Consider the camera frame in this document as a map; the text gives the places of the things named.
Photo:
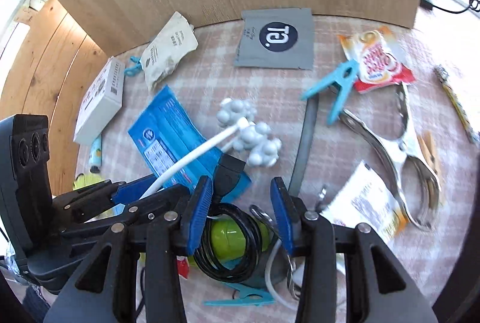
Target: wooden clothespin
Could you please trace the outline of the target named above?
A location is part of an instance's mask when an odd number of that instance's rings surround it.
[[[435,146],[434,138],[430,131],[426,131],[424,137],[417,135],[418,143],[420,144],[420,149],[425,158],[427,165],[433,170],[437,175],[440,186],[442,185],[442,175],[440,171],[440,159],[438,159],[437,147]],[[428,191],[430,197],[433,195],[433,185],[431,181],[427,182]],[[445,192],[441,189],[439,204],[445,205]]]

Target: light blue clothespin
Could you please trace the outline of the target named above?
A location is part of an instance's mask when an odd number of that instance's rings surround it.
[[[306,100],[307,98],[325,90],[327,87],[334,86],[338,91],[337,99],[335,100],[332,110],[327,118],[327,125],[332,125],[338,119],[338,115],[343,110],[343,106],[349,97],[350,90],[352,90],[353,83],[357,79],[359,70],[360,65],[356,60],[349,60],[340,63],[334,71],[326,77],[323,77],[320,82],[316,83],[315,86],[303,93],[301,99]]]
[[[248,305],[267,305],[275,303],[272,295],[266,290],[250,288],[242,284],[228,284],[223,282],[222,284],[229,286],[238,291],[238,298],[231,300],[210,300],[204,301],[204,305],[210,305],[212,307],[243,307]]]
[[[130,61],[135,63],[135,66],[132,67],[127,67],[123,73],[127,77],[133,77],[134,75],[137,75],[140,71],[142,71],[142,65],[140,64],[140,58],[137,58],[136,56],[131,56]]]

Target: label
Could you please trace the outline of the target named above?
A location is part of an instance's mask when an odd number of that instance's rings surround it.
[[[294,26],[284,22],[271,22],[265,25],[258,35],[260,43],[269,51],[282,52],[297,42],[299,34]]]
[[[145,150],[143,155],[145,155],[145,158],[152,165],[157,175],[162,175],[175,163],[156,139]]]
[[[122,76],[123,76],[123,71],[120,68],[120,62],[116,61],[115,66],[113,68],[112,84],[110,88],[110,92],[114,95],[118,94]]]

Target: white toy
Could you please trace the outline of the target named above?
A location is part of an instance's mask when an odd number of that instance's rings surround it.
[[[230,127],[237,123],[237,121],[245,117],[248,121],[253,121],[257,110],[252,107],[250,101],[232,100],[225,98],[220,106],[222,109],[217,113],[217,120],[220,127]]]
[[[278,151],[282,147],[280,139],[268,139],[272,129],[268,124],[260,122],[255,125],[253,118],[257,113],[249,101],[232,100],[226,98],[220,104],[222,109],[217,113],[220,127],[228,127],[237,122],[238,118],[245,117],[250,126],[243,128],[240,134],[222,147],[223,152],[232,148],[239,153],[250,151],[247,165],[251,167],[272,167],[278,159]]]
[[[277,163],[278,151],[281,147],[282,142],[278,138],[274,138],[272,140],[267,139],[261,142],[250,152],[250,155],[247,159],[247,165],[250,167],[272,167],[275,163]]]
[[[243,129],[240,134],[233,141],[233,149],[242,152],[251,150],[260,142],[267,139],[267,135],[272,130],[266,123],[258,123],[257,125],[250,125]]]

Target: blue packet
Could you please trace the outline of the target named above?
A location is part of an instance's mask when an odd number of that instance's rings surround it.
[[[155,96],[128,130],[128,134],[157,177],[206,141],[168,86]],[[210,149],[174,174],[163,185],[164,188],[182,184],[192,193],[202,175],[213,178],[221,155],[219,148]],[[222,202],[234,201],[250,183],[250,178],[243,172],[234,190],[227,194]]]

